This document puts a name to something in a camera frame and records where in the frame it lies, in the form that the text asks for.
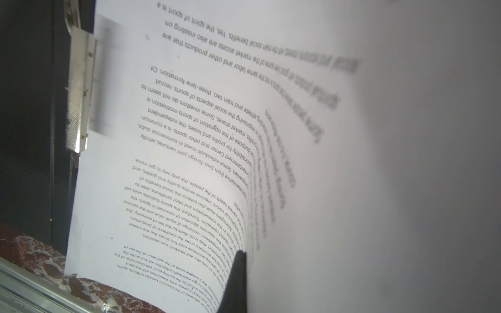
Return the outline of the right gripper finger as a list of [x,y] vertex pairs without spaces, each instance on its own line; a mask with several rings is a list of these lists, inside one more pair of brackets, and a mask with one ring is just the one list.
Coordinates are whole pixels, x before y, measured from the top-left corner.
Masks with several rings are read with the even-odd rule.
[[247,253],[237,251],[217,313],[247,313]]

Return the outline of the printed sheet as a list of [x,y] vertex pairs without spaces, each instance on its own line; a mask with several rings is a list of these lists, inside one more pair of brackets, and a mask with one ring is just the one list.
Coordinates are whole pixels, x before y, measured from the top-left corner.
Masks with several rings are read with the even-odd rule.
[[215,312],[500,311],[499,1],[98,1],[65,272]]

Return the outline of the folder white cover black inside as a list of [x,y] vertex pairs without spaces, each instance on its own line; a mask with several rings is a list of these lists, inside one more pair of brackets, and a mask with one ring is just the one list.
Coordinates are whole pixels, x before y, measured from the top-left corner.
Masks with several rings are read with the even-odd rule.
[[65,147],[64,1],[1,2],[1,221],[68,249],[78,175]]

